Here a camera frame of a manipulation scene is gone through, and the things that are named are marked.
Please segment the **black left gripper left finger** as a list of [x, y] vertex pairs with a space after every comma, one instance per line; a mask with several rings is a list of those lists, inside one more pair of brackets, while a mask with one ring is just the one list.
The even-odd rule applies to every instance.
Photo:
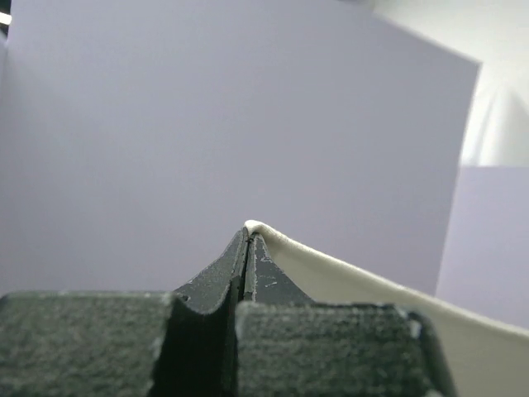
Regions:
[[232, 396], [248, 233], [170, 291], [1, 299], [4, 396]]

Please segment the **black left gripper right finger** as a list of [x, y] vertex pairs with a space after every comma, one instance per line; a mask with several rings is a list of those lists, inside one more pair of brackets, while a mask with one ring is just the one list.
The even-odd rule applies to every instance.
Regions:
[[388, 303], [324, 304], [254, 234], [235, 314], [239, 396], [454, 396], [431, 321]]

